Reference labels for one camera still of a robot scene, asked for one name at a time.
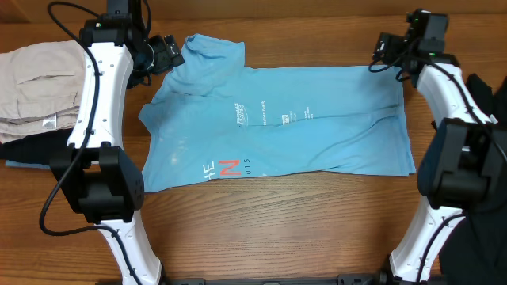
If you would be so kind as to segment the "light blue printed t-shirt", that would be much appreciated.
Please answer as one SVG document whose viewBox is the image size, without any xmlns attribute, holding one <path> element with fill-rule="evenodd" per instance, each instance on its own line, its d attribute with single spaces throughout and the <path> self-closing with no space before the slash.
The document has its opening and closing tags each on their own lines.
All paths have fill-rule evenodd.
<svg viewBox="0 0 507 285">
<path fill-rule="evenodd" d="M 251 68 L 244 43 L 201 34 L 139 118 L 147 192 L 218 179 L 327 171 L 415 173 L 396 69 Z"/>
</svg>

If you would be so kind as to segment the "folded blue garment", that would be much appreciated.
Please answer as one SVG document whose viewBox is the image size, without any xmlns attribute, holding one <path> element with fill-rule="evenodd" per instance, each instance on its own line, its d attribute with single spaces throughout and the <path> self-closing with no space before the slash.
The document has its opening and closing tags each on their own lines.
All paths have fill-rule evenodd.
<svg viewBox="0 0 507 285">
<path fill-rule="evenodd" d="M 33 164 L 33 163 L 22 163 L 17 161 L 6 161 L 6 166 L 10 168 L 23 168 L 23 169 L 43 169 L 49 170 L 50 167 L 48 165 L 41 164 Z"/>
</svg>

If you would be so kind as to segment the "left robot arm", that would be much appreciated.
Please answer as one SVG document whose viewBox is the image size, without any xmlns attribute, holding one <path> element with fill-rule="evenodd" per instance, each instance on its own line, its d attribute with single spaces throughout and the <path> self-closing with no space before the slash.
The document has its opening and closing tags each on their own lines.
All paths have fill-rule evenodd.
<svg viewBox="0 0 507 285">
<path fill-rule="evenodd" d="M 172 36 L 150 37 L 141 1 L 110 1 L 102 15 L 86 21 L 74 40 L 84 51 L 85 79 L 78 118 L 66 148 L 50 163 L 57 184 L 43 205 L 45 224 L 57 192 L 87 226 L 62 231 L 63 236 L 100 232 L 120 268 L 122 284 L 168 284 L 164 266 L 147 238 L 140 209 L 143 175 L 124 152 L 122 123 L 128 89 L 148 86 L 154 74 L 184 60 Z"/>
</svg>

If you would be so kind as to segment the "folded beige trousers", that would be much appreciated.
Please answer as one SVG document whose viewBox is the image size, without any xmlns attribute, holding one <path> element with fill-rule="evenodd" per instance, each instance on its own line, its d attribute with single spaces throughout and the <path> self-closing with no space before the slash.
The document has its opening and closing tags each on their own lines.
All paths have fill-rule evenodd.
<svg viewBox="0 0 507 285">
<path fill-rule="evenodd" d="M 1 142 L 73 128 L 84 77 L 84 51 L 74 41 L 2 53 Z"/>
</svg>

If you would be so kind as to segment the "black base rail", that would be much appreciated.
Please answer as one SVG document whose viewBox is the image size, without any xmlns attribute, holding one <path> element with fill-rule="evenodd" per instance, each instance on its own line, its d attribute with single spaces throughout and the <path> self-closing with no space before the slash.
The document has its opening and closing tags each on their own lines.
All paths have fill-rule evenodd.
<svg viewBox="0 0 507 285">
<path fill-rule="evenodd" d="M 281 279 L 168 279 L 169 285 L 388 285 L 385 273 L 340 274 L 336 277 L 308 277 Z"/>
</svg>

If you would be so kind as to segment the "folded dark navy garment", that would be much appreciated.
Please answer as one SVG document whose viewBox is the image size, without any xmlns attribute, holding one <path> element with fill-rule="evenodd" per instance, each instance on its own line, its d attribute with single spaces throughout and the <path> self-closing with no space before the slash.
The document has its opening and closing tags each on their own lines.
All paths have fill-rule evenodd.
<svg viewBox="0 0 507 285">
<path fill-rule="evenodd" d="M 1 159 L 48 165 L 52 156 L 67 147 L 72 129 L 49 131 L 1 144 Z"/>
</svg>

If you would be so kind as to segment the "pile of black clothes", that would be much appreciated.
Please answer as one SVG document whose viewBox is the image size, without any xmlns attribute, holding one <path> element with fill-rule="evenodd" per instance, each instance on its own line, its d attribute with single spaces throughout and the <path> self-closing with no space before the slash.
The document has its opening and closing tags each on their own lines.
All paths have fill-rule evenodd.
<svg viewBox="0 0 507 285">
<path fill-rule="evenodd" d="M 440 251 L 440 269 L 449 284 L 506 285 L 506 171 L 479 214 L 455 228 Z"/>
</svg>

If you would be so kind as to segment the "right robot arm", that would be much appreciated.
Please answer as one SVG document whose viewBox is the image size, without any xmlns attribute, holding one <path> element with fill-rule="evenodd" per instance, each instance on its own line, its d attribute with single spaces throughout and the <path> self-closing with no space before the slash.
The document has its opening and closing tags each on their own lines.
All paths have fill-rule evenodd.
<svg viewBox="0 0 507 285">
<path fill-rule="evenodd" d="M 452 231 L 497 190 L 506 169 L 506 130 L 481 112 L 461 69 L 436 52 L 416 55 L 417 40 L 381 33 L 372 59 L 408 71 L 426 99 L 436 134 L 417 173 L 421 193 L 402 241 L 371 284 L 442 284 L 430 275 Z"/>
</svg>

